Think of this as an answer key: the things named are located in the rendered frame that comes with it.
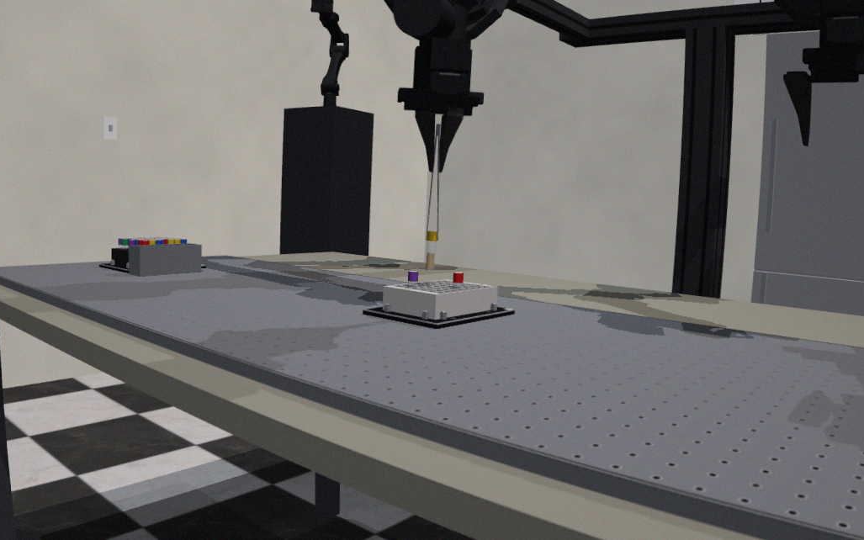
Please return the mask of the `white rectangular rack with grid of holes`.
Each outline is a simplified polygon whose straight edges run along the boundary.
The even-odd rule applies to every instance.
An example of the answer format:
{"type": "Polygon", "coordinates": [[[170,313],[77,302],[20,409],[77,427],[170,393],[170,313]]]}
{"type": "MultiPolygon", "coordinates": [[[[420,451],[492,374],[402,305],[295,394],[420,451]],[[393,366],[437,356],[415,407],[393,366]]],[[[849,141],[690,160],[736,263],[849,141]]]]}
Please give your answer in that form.
{"type": "Polygon", "coordinates": [[[453,280],[420,282],[417,287],[407,284],[384,286],[384,304],[390,304],[392,312],[422,317],[429,310],[429,319],[440,319],[441,310],[447,317],[467,315],[490,310],[497,304],[497,286],[462,282],[461,289],[453,288],[453,280]]]}

